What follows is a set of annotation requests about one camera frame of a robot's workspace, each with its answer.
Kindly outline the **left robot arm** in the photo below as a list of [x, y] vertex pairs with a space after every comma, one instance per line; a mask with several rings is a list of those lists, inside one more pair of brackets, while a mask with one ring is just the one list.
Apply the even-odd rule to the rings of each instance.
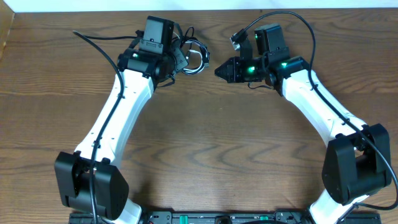
[[60, 152], [54, 164], [62, 204], [90, 215], [88, 223], [139, 223], [142, 208], [129, 199], [119, 167], [139, 113], [157, 85], [171, 85], [188, 65], [180, 48], [180, 25], [148, 16], [129, 47], [111, 62], [115, 81], [90, 132], [73, 153]]

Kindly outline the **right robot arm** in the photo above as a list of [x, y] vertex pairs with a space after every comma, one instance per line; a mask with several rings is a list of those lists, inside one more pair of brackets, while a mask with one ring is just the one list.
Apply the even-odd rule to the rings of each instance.
[[302, 223], [341, 223], [364, 201], [397, 182], [391, 166], [389, 134], [381, 124], [368, 125], [350, 113], [319, 81], [302, 57], [291, 57], [278, 24], [254, 31], [253, 57], [247, 32], [231, 38], [239, 56], [215, 70], [228, 83], [252, 83], [273, 89], [295, 105], [326, 146], [322, 170], [324, 191]]

